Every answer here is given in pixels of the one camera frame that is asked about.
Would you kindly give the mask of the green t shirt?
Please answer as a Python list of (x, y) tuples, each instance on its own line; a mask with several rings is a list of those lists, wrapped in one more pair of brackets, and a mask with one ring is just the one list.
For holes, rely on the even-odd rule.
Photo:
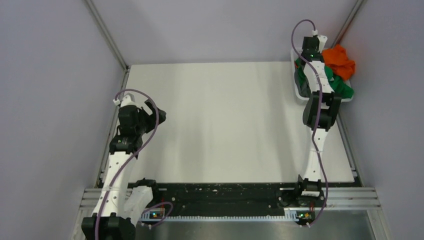
[[(307, 79), (303, 69), (301, 68), (301, 59), (297, 58), (294, 62), (294, 78)], [(354, 90), (348, 86), (340, 76), (333, 73), (332, 69), (328, 66), (324, 68), (329, 85), (335, 93), (339, 94), (343, 99), (351, 99), (354, 96)]]

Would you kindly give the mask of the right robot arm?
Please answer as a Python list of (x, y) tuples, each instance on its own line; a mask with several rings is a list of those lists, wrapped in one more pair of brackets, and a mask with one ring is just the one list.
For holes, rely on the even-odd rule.
[(298, 175), (293, 190), (282, 190), (278, 203), (282, 207), (312, 208), (324, 204), (328, 179), (324, 170), (322, 153), (326, 137), (335, 124), (342, 97), (329, 84), (322, 56), (327, 37), (314, 33), (305, 36), (301, 48), (291, 51), (294, 91), (299, 98), (302, 91), (306, 105), (302, 122), (308, 129), (309, 143), (306, 161)]

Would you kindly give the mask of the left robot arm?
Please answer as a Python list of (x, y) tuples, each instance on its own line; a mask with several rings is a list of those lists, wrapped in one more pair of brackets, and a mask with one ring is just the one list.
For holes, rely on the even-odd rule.
[(84, 217), (81, 230), (87, 240), (133, 240), (136, 225), (144, 207), (154, 207), (160, 202), (160, 193), (142, 185), (127, 195), (130, 175), (139, 152), (146, 146), (143, 135), (155, 134), (166, 120), (166, 112), (147, 99), (147, 113), (138, 107), (132, 96), (119, 101), (118, 126), (109, 143), (108, 169), (103, 187), (91, 216)]

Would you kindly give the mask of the white plastic basket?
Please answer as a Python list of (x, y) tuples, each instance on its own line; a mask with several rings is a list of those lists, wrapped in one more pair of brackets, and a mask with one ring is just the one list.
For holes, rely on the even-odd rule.
[[(294, 82), (294, 92), (295, 96), (301, 101), (307, 101), (310, 96), (310, 89), (306, 83), (305, 75), (298, 71), (300, 59), (296, 52), (290, 50), (290, 60), (291, 60), (291, 78)], [(350, 102), (354, 97), (354, 90), (349, 82), (349, 80), (342, 80), (342, 78), (336, 75), (329, 67), (325, 67), (325, 74), (328, 79), (329, 85), (332, 89), (342, 96), (342, 102)]]

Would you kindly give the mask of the orange t shirt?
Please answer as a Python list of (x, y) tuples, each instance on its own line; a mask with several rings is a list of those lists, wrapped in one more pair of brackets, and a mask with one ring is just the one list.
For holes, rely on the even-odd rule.
[(343, 81), (348, 81), (355, 74), (356, 62), (349, 58), (347, 50), (340, 44), (323, 50), (322, 56), (325, 65)]

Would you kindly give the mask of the grey t shirt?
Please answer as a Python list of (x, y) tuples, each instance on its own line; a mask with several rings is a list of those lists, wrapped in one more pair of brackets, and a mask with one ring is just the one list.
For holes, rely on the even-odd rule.
[(295, 78), (295, 84), (297, 87), (298, 94), (303, 98), (309, 98), (311, 90), (308, 81), (305, 78)]

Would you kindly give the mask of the right aluminium frame post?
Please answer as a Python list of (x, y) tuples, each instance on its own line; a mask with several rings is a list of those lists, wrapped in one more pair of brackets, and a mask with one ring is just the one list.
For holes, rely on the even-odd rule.
[(348, 32), (351, 24), (355, 20), (356, 16), (358, 15), (358, 13), (362, 9), (362, 7), (366, 4), (366, 2), (367, 2), (367, 0), (357, 0), (355, 2), (355, 4), (353, 5), (351, 11), (348, 14), (346, 20), (344, 21), (344, 23), (343, 23), (340, 31), (338, 32), (336, 38), (332, 42), (332, 44), (331, 44), (331, 47), (332, 48), (335, 47), (337, 44), (340, 44), (341, 43), (341, 41), (343, 40), (344, 36)]

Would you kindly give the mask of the aluminium frame post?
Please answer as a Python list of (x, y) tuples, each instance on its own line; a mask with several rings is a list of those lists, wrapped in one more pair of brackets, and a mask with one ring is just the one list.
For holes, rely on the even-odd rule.
[(91, 15), (94, 23), (96, 24), (97, 29), (99, 30), (101, 36), (103, 37), (103, 40), (105, 41), (106, 45), (108, 46), (109, 50), (111, 51), (114, 58), (119, 63), (120, 67), (127, 71), (129, 69), (129, 65), (124, 60), (124, 57), (121, 53), (121, 51), (118, 48), (118, 45), (116, 44), (112, 34), (110, 33), (105, 21), (103, 20), (100, 12), (98, 11), (95, 3), (93, 0), (82, 0), (82, 2), (85, 4), (89, 14)]
[(331, 47), (332, 48), (335, 47), (337, 44), (340, 44), (341, 43), (341, 41), (343, 40), (344, 36), (348, 32), (351, 24), (355, 20), (356, 16), (358, 15), (358, 13), (362, 9), (362, 7), (366, 4), (366, 2), (367, 2), (367, 0), (357, 0), (355, 2), (355, 4), (353, 5), (351, 11), (348, 14), (346, 20), (344, 21), (344, 23), (343, 23), (340, 31), (338, 32), (336, 38), (332, 42), (332, 44), (331, 44)]

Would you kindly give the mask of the left aluminium frame post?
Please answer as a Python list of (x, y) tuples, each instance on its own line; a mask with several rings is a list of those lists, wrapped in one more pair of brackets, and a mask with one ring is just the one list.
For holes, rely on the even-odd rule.
[(82, 2), (85, 4), (89, 14), (91, 15), (94, 23), (96, 24), (97, 29), (99, 30), (101, 36), (103, 37), (103, 40), (105, 41), (106, 45), (108, 46), (109, 50), (111, 51), (114, 58), (119, 63), (120, 67), (127, 71), (129, 69), (129, 65), (124, 60), (124, 57), (121, 53), (121, 51), (118, 48), (118, 45), (116, 44), (112, 34), (110, 33), (105, 21), (103, 20), (100, 12), (98, 11), (95, 3), (93, 0), (82, 0)]

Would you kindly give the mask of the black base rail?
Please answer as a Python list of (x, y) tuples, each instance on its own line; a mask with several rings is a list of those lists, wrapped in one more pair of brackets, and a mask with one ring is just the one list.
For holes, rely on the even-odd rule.
[(139, 180), (152, 188), (148, 207), (159, 204), (170, 217), (282, 217), (288, 208), (317, 210), (328, 188), (309, 183), (160, 183)]

